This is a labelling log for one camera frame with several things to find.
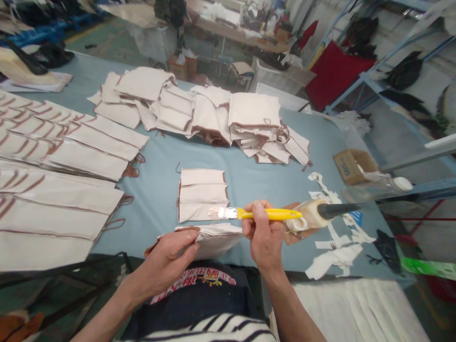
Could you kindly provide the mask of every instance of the glue brush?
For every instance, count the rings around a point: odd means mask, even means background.
[[[299,211],[294,210],[280,208],[269,208],[265,210],[269,219],[272,221],[298,219],[303,216]],[[253,213],[251,211],[245,211],[242,208],[212,207],[209,209],[209,218],[212,220],[253,219]]]

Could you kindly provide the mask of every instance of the chair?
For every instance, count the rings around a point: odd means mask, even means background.
[[[218,68],[218,77],[220,78],[220,73],[222,71],[222,64],[227,67],[227,71],[229,72],[229,66],[234,62],[233,57],[226,56],[226,55],[219,55],[217,57],[219,60],[218,62],[220,63],[219,68]]]
[[[255,71],[252,69],[252,67],[246,62],[231,63],[229,66],[227,81],[231,72],[233,72],[233,74],[236,76],[236,82],[240,84],[243,84],[243,82],[245,82],[246,92],[248,92],[252,80],[255,77]]]

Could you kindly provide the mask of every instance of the t-shirt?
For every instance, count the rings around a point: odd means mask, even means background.
[[[199,327],[199,322],[222,314],[260,318],[246,274],[241,267],[197,261],[166,291],[133,313],[122,339],[135,340],[169,330],[188,331],[189,327]]]
[[[138,341],[276,342],[276,339],[264,321],[221,313],[187,328],[154,332]]]

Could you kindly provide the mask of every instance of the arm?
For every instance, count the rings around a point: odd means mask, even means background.
[[[199,245],[197,230],[166,234],[147,259],[127,276],[96,316],[71,340],[72,342],[108,342],[133,310],[146,299],[171,286],[193,261]],[[190,245],[182,256],[178,253]]]
[[[242,221],[244,235],[250,239],[252,257],[263,276],[271,297],[280,339],[283,342],[324,342],[326,339],[304,309],[285,275],[282,264],[284,224],[269,221],[267,201],[246,206],[254,218]]]

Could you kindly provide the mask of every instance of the green object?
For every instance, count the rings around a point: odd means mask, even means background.
[[[405,257],[400,259],[400,263],[402,267],[410,273],[456,280],[456,264],[424,261]]]

